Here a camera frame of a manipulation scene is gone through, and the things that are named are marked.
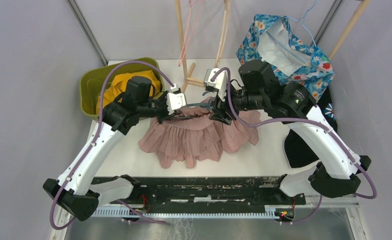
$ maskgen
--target yellow cloth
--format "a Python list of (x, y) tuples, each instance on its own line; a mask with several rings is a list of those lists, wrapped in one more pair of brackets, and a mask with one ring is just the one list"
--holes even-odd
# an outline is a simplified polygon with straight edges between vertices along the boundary
[[(132, 77), (135, 76), (140, 76), (140, 77), (145, 77), (150, 79), (152, 81), (152, 84), (155, 86), (155, 96), (162, 91), (162, 83), (156, 78), (152, 70), (118, 74), (113, 79), (110, 87), (104, 92), (103, 107), (113, 102), (115, 97), (117, 97), (120, 93), (125, 92), (128, 80), (130, 80)], [(153, 86), (150, 87), (150, 96), (153, 97), (152, 95), (153, 95)], [(100, 96), (97, 98), (96, 114), (99, 114), (99, 105), (100, 105)]]

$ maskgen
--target white wall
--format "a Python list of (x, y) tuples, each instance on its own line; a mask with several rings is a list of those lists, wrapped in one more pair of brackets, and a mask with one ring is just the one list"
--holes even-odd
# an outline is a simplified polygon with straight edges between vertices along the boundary
[[(204, 2), (194, 30), (189, 59), (214, 59), (218, 50), (224, 11), (223, 0)], [(306, 17), (306, 26), (315, 35), (334, 0), (318, 0)], [(178, 59), (180, 44), (174, 0), (77, 0), (85, 18), (109, 60), (140, 57)], [(235, 58), (256, 14), (300, 18), (315, 0), (231, 0), (231, 13), (223, 58)], [(181, 0), (184, 29), (189, 0)], [(197, 5), (192, 10), (196, 17)], [(292, 22), (293, 31), (311, 43), (309, 34)]]
[[(328, 35), (352, 12), (340, 11)], [(323, 49), (334, 42), (324, 39)], [(372, 159), (368, 171), (378, 189), (375, 200), (361, 200), (368, 239), (392, 239), (392, 0), (373, 0), (332, 61), (331, 93), (339, 134), (358, 153)], [(363, 181), (360, 192), (369, 194)]]
[(0, 240), (47, 239), (42, 189), (85, 142), (78, 81), (100, 63), (64, 0), (0, 0)]

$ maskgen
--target pink cord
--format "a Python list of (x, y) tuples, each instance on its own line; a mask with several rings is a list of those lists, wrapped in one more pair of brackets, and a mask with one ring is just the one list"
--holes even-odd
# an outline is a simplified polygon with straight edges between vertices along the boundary
[(197, 15), (196, 15), (196, 19), (194, 20), (194, 26), (191, 28), (191, 33), (190, 33), (190, 36), (189, 36), (189, 38), (188, 38), (188, 43), (187, 43), (187, 45), (185, 45), (185, 41), (186, 41), (186, 39), (187, 39), (187, 34), (188, 34), (188, 27), (190, 26), (191, 9), (192, 9), (193, 6), (197, 3), (197, 1), (198, 1), (198, 0), (194, 1), (194, 3), (191, 3), (191, 0), (190, 0), (190, 11), (188, 12), (187, 27), (186, 27), (186, 29), (185, 29), (183, 47), (182, 47), (182, 49), (181, 49), (180, 60), (179, 60), (179, 62), (178, 62), (178, 66), (179, 66), (179, 67), (181, 67), (181, 65), (182, 65), (184, 55), (185, 55), (185, 53), (187, 52), (188, 46), (190, 45), (191, 36), (193, 35), (194, 27), (196, 26), (197, 20), (199, 19), (199, 14), (200, 14), (201, 6), (199, 6), (199, 8), (197, 9)]

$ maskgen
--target blue floral fabric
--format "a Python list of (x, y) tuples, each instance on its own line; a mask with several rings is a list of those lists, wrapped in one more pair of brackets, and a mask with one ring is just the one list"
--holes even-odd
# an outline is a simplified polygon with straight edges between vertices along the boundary
[(327, 89), (331, 80), (334, 78), (334, 70), (330, 64), (328, 57), (317, 46), (308, 46), (304, 44), (290, 29), (290, 23), (285, 16), (257, 14), (250, 26), (250, 30), (244, 38), (236, 55), (241, 64), (250, 60), (259, 59), (262, 57), (257, 51), (259, 44), (259, 36), (266, 34), (265, 32), (276, 22), (281, 21), (284, 28), (289, 32), (289, 46), (301, 53), (311, 57), (310, 62), (300, 67), (296, 72), (290, 76), (285, 75), (276, 66), (272, 65), (275, 76), (278, 77), (282, 85), (290, 81), (297, 81), (304, 85), (312, 96), (319, 100), (319, 98)]

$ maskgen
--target pink fabric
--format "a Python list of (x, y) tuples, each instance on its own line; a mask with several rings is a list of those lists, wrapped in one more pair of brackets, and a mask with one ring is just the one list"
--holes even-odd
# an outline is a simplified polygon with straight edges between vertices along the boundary
[[(146, 153), (155, 153), (160, 165), (167, 169), (173, 160), (186, 161), (188, 168), (197, 160), (218, 162), (222, 152), (235, 153), (246, 142), (256, 145), (259, 135), (256, 128), (233, 121), (230, 126), (209, 119), (210, 110), (201, 107), (184, 107), (181, 116), (199, 116), (192, 119), (169, 120), (159, 124), (152, 118), (150, 127), (138, 142)], [(243, 111), (239, 116), (250, 124), (260, 122), (258, 111)]]

